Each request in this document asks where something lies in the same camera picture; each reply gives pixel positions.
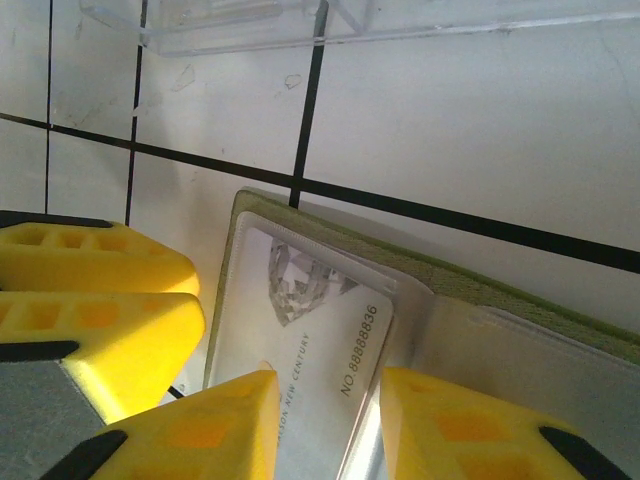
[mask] yellow plastic piece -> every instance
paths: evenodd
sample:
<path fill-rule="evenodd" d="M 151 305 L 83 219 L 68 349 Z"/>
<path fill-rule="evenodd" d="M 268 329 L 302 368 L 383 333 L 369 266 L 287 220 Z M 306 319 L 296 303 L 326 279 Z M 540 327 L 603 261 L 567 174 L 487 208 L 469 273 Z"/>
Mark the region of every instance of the yellow plastic piece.
<path fill-rule="evenodd" d="M 0 343 L 78 342 L 62 364 L 107 424 L 158 405 L 204 327 L 185 293 L 0 293 Z"/>
<path fill-rule="evenodd" d="M 580 480 L 538 432 L 547 415 L 404 368 L 382 374 L 380 407 L 389 478 Z"/>
<path fill-rule="evenodd" d="M 92 480 L 271 480 L 278 382 L 261 370 L 110 425 L 127 440 Z"/>
<path fill-rule="evenodd" d="M 111 228 L 23 223 L 0 229 L 0 289 L 184 292 L 197 295 L 184 255 L 113 223 Z"/>

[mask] white card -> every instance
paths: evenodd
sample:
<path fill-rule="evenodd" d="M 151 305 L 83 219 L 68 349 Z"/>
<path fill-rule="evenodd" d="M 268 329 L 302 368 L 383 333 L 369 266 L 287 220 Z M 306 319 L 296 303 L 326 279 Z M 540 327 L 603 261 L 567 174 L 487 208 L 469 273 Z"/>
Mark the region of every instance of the white card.
<path fill-rule="evenodd" d="M 258 368 L 280 382 L 277 480 L 336 478 L 393 317 L 385 295 L 257 228 L 234 245 L 216 384 Z"/>

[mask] transparent plastic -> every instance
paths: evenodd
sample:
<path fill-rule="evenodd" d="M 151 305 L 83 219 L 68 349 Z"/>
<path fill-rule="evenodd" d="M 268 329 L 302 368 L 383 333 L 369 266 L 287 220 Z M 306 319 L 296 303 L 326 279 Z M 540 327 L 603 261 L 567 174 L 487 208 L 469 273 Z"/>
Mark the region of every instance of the transparent plastic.
<path fill-rule="evenodd" d="M 80 0 L 163 56 L 640 19 L 637 0 Z"/>

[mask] white surface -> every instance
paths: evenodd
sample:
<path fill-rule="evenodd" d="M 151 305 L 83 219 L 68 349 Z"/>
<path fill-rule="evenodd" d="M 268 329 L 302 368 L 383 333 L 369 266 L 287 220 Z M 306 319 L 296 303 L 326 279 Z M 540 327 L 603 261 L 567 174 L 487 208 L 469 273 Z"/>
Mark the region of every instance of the white surface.
<path fill-rule="evenodd" d="M 311 49 L 143 55 L 137 140 L 291 173 Z"/>
<path fill-rule="evenodd" d="M 135 41 L 85 18 L 78 0 L 55 0 L 52 123 L 129 139 L 137 52 Z"/>
<path fill-rule="evenodd" d="M 0 112 L 47 120 L 49 2 L 0 3 Z"/>
<path fill-rule="evenodd" d="M 47 132 L 0 120 L 0 210 L 44 212 Z"/>
<path fill-rule="evenodd" d="M 315 195 L 300 208 L 640 333 L 640 275 Z"/>
<path fill-rule="evenodd" d="M 50 134 L 49 213 L 124 222 L 129 151 Z"/>
<path fill-rule="evenodd" d="M 200 301 L 207 320 L 196 352 L 186 367 L 185 393 L 202 388 L 209 329 L 233 199 L 243 187 L 283 195 L 287 189 L 201 167 L 136 155 L 130 226 L 185 254 L 200 276 Z"/>
<path fill-rule="evenodd" d="M 326 47 L 305 176 L 637 250 L 639 33 Z"/>

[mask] green fabric edge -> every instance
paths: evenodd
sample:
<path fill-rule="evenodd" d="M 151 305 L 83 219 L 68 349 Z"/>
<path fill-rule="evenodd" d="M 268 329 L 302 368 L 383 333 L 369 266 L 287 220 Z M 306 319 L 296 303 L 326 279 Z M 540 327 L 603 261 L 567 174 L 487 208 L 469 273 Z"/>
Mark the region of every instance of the green fabric edge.
<path fill-rule="evenodd" d="M 209 378 L 219 328 L 233 235 L 238 215 L 242 212 L 253 212 L 315 241 L 357 252 L 360 257 L 395 268 L 421 281 L 438 295 L 455 297 L 474 305 L 500 308 L 640 366 L 640 335 L 574 312 L 457 265 L 368 237 L 251 190 L 240 190 L 233 204 L 220 273 L 205 379 Z"/>

